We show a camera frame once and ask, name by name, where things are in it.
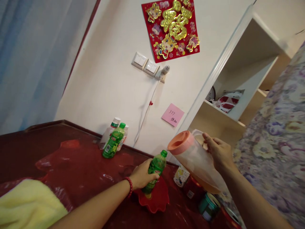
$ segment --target plug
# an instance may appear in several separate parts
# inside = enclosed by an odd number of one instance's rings
[[[161,83],[165,83],[166,74],[169,72],[170,69],[171,69],[170,66],[169,66],[169,65],[166,65],[166,66],[161,70],[161,74],[160,74]]]

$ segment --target white cable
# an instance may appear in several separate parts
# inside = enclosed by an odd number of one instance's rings
[[[152,101],[152,100],[153,100],[153,96],[154,96],[154,94],[155,94],[155,92],[156,92],[156,89],[157,89],[157,87],[158,87],[158,85],[159,85],[160,81],[161,81],[161,78],[160,78],[160,80],[158,81],[158,83],[157,83],[157,85],[156,85],[155,90],[153,91],[152,98],[150,99],[150,101]],[[139,136],[140,136],[141,129],[142,129],[142,126],[143,126],[143,123],[144,123],[144,120],[145,120],[145,117],[146,117],[146,115],[147,115],[147,112],[148,112],[149,107],[150,107],[150,105],[148,105],[148,107],[147,107],[147,109],[146,109],[146,112],[145,112],[144,118],[143,118],[143,120],[142,120],[142,123],[141,123],[140,129],[139,129],[139,132],[138,132],[138,134],[137,134],[137,138],[136,138],[136,140],[135,140],[135,142],[134,142],[133,148],[134,148],[134,146],[136,145],[136,143],[137,143],[137,141],[138,141],[138,138],[139,138]]]

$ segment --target fu character decoration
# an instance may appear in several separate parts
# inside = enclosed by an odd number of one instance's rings
[[[193,0],[142,4],[155,62],[200,52]]]

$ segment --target floral bedsheet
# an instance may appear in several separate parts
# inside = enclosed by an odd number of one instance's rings
[[[305,43],[247,127],[234,159],[294,228],[305,227]],[[219,198],[237,213],[229,193]]]

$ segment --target white plastic bottle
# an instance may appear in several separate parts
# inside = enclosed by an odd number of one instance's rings
[[[123,144],[124,144],[124,142],[125,142],[125,140],[126,140],[126,138],[127,138],[127,135],[128,135],[128,128],[129,128],[129,126],[126,125],[126,126],[125,126],[125,129],[124,129],[124,130],[125,130],[125,134],[124,134],[124,137],[122,138],[122,140],[120,141],[120,144],[118,145],[117,152],[121,150],[121,148],[122,148],[122,146],[123,146]]]
[[[105,147],[106,143],[108,142],[108,140],[109,140],[109,138],[110,138],[112,132],[114,131],[115,128],[117,128],[117,127],[119,126],[120,121],[121,121],[120,118],[115,117],[115,118],[113,119],[113,121],[112,121],[110,127],[108,127],[108,128],[105,130],[105,132],[104,132],[104,134],[103,134],[103,136],[102,136],[102,139],[101,139],[101,141],[100,141],[99,144],[98,144],[98,146],[99,146],[100,149],[104,149],[104,147]]]

